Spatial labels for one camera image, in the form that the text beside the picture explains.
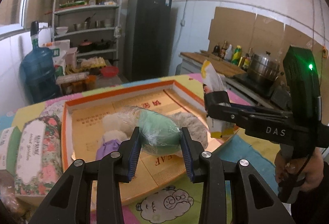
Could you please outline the green soft item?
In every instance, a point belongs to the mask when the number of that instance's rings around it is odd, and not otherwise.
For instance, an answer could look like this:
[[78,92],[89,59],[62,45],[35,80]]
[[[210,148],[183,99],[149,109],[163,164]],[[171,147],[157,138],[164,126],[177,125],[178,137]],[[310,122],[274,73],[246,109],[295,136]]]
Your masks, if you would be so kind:
[[132,106],[125,107],[118,114],[131,128],[139,128],[142,150],[145,153],[158,157],[181,152],[181,130],[173,118],[150,109]]

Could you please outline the metal kitchen shelf rack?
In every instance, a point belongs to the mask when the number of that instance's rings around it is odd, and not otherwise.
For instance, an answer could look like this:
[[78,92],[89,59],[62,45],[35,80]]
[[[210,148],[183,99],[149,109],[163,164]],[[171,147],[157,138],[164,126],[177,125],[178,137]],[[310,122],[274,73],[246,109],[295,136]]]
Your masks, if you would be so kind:
[[77,57],[119,62],[123,0],[53,0],[52,41],[68,40]]

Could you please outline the steel pot with lid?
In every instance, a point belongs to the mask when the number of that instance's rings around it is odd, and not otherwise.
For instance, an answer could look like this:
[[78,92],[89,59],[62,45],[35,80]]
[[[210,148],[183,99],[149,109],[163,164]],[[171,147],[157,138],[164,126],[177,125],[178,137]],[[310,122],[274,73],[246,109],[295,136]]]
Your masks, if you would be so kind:
[[278,77],[279,69],[280,63],[270,56],[270,52],[254,53],[247,69],[247,75],[258,83],[274,82]]

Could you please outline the dark grey refrigerator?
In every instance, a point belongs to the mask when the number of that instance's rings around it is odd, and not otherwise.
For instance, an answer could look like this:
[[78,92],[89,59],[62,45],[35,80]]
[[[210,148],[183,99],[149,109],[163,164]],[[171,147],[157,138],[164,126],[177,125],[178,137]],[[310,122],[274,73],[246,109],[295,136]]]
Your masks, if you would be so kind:
[[124,75],[131,81],[168,74],[172,0],[128,0]]

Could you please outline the floral wet wipes pack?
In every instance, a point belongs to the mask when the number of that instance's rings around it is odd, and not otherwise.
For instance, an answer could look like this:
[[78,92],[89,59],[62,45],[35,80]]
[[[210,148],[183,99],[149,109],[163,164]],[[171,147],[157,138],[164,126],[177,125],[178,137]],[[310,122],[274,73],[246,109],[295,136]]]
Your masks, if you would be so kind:
[[45,196],[61,177],[60,133],[56,115],[25,123],[16,161],[16,195]]

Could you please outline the green dish soap bottle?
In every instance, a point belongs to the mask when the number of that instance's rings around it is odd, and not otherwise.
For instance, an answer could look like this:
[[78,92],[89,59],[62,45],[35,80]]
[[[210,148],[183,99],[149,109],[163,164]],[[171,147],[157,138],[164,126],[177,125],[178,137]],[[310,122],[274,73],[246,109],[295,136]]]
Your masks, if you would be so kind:
[[241,46],[237,45],[235,48],[235,51],[233,53],[232,59],[231,59],[231,63],[234,65],[238,65],[240,58],[241,58]]

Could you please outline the white green tissue box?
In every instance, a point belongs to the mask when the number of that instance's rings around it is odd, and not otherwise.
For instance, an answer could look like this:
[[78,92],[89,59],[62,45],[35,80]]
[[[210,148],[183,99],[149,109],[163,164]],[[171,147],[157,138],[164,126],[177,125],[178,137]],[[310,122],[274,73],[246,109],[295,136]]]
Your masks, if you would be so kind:
[[7,171],[11,175],[16,171],[21,135],[22,132],[17,126],[1,130],[1,171]]

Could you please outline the brown item in plastic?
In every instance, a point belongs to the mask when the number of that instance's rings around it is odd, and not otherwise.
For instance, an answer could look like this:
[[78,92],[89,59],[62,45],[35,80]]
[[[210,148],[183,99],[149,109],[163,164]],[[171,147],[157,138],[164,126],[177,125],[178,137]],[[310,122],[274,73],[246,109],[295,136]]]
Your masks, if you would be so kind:
[[14,179],[7,172],[1,172],[1,202],[15,223],[24,223],[26,206],[16,197]]

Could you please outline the orange shallow cardboard box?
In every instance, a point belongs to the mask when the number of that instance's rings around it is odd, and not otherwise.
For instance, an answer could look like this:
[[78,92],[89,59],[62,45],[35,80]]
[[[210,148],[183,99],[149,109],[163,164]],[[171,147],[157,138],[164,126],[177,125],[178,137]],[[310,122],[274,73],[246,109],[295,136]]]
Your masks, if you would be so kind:
[[[206,124],[202,94],[199,80],[181,75],[108,88],[65,102],[61,130],[63,169],[67,170],[75,159],[94,161],[107,130],[131,135],[140,107],[164,115],[188,112]],[[155,157],[142,151],[132,181],[120,184],[121,202],[127,205],[140,200],[185,174],[181,157]]]

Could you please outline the white yellow snack packet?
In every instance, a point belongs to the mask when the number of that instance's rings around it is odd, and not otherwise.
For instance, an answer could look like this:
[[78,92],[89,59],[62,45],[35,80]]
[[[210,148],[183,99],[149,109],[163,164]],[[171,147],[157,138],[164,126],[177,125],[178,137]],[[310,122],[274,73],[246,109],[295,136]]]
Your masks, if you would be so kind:
[[224,139],[234,134],[235,124],[219,120],[217,106],[230,107],[229,96],[222,78],[214,69],[212,63],[204,61],[201,67],[202,86],[204,92],[204,104],[206,122],[211,138]]

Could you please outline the teddy bear purple dress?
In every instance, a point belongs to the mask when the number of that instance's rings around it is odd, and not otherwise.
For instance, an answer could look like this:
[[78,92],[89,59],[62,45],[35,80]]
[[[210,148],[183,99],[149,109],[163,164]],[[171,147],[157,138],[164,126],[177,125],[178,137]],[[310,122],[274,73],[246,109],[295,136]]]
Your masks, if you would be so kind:
[[101,160],[107,154],[115,152],[123,141],[129,139],[131,126],[119,117],[118,113],[108,114],[102,119],[104,134],[99,141],[95,160]]

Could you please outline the blue water jug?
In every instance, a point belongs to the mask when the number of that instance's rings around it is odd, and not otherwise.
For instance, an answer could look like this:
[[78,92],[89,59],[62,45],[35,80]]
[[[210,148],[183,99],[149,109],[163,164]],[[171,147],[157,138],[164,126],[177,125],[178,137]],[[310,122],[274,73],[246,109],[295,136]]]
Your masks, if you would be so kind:
[[52,50],[39,46],[39,23],[34,21],[30,26],[32,51],[27,54],[22,63],[24,86],[33,103],[40,103],[60,95],[56,84],[55,66]]

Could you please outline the red plastic basket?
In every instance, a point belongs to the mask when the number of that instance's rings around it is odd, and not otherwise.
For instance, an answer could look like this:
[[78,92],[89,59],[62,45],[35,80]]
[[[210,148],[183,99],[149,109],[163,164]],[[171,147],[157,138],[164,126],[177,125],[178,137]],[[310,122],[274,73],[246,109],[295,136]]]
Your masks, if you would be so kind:
[[106,78],[113,78],[118,75],[119,68],[115,66],[106,66],[103,67],[100,72]]

